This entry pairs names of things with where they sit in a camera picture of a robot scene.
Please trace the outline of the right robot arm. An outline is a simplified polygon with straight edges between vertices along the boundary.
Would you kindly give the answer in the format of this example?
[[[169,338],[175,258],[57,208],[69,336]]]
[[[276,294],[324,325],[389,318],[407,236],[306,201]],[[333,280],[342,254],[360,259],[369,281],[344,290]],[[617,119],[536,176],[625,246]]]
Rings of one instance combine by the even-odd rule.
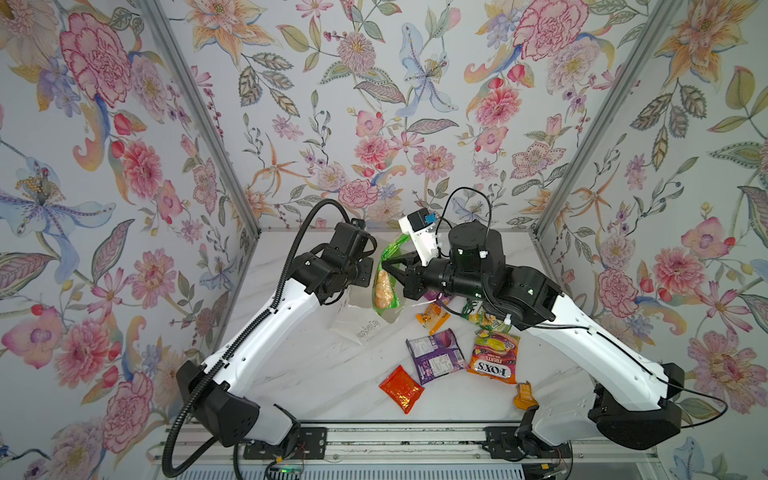
[[[547,344],[576,369],[553,392],[538,393],[537,407],[516,432],[519,443],[551,447],[602,437],[647,450],[682,430],[682,369],[631,350],[592,320],[557,283],[529,266],[507,263],[501,234],[474,220],[438,239],[439,222],[426,210],[400,219],[414,250],[382,266],[417,300],[433,290],[477,300],[504,324]]]

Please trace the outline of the green chips bag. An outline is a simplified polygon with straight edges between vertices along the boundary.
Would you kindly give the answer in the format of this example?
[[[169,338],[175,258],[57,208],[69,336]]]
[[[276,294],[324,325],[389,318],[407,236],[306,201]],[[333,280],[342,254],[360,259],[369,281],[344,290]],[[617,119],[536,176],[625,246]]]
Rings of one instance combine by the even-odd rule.
[[[381,253],[376,269],[375,282],[372,287],[372,306],[379,316],[382,316],[385,311],[400,307],[400,299],[395,292],[396,280],[390,273],[384,270],[384,262],[399,256],[401,246],[409,239],[408,235],[401,234],[395,241],[387,245]]]

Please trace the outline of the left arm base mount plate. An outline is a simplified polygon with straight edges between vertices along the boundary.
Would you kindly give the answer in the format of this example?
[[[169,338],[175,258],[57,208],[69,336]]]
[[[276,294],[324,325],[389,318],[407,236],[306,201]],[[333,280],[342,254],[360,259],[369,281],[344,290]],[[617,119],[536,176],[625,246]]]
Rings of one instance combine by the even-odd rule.
[[[277,460],[278,458],[298,460],[323,460],[327,447],[328,429],[325,427],[304,427],[292,429],[288,436],[271,445],[259,440],[245,443],[244,460]]]

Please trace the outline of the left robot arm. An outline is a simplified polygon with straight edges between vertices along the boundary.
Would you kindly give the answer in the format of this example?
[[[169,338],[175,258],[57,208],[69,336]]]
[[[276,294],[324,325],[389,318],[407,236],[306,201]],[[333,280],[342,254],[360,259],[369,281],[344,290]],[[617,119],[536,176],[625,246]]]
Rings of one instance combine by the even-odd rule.
[[[283,289],[261,309],[266,316],[255,327],[246,326],[200,367],[183,366],[178,382],[188,398],[218,361],[221,369],[192,403],[192,415],[224,447],[242,441],[292,449],[300,422],[277,404],[250,399],[247,391],[256,373],[281,343],[326,302],[341,297],[350,286],[364,287],[372,279],[376,239],[361,219],[340,222],[330,241],[286,258]]]

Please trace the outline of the magenta purple snack bag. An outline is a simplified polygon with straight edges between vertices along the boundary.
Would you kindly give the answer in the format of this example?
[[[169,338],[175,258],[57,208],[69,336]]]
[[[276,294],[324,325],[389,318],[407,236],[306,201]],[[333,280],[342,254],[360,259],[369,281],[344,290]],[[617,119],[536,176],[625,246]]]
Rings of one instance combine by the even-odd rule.
[[[427,290],[423,295],[423,299],[428,302],[440,302],[442,304],[449,304],[453,298],[453,295],[438,292],[437,290]]]

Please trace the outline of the white paper bag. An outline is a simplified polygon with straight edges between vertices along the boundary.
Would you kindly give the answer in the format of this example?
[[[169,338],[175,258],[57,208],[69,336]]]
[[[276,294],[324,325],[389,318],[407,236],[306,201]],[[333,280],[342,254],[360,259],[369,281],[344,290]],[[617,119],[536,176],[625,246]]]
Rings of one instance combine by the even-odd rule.
[[[399,308],[385,311],[382,316],[379,316],[372,306],[372,287],[381,253],[387,245],[399,236],[396,235],[391,240],[377,238],[378,247],[373,255],[374,263],[370,285],[368,287],[351,286],[347,290],[330,324],[332,333],[357,345],[364,345],[398,322],[408,300],[400,299]]]

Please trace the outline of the purple white snack packet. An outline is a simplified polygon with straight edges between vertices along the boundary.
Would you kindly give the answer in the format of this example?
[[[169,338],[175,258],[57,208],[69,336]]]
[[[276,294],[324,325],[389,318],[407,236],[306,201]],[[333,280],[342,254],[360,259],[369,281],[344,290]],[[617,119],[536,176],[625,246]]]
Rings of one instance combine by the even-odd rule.
[[[422,386],[469,368],[452,329],[407,340],[406,346]]]

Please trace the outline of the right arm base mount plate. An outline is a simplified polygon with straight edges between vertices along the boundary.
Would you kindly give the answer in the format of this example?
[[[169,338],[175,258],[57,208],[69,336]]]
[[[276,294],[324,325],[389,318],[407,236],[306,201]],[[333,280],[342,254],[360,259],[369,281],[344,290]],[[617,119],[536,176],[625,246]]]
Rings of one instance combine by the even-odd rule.
[[[492,459],[519,462],[525,459],[565,460],[573,456],[570,443],[551,446],[516,426],[486,427],[484,434],[485,441],[481,447]]]

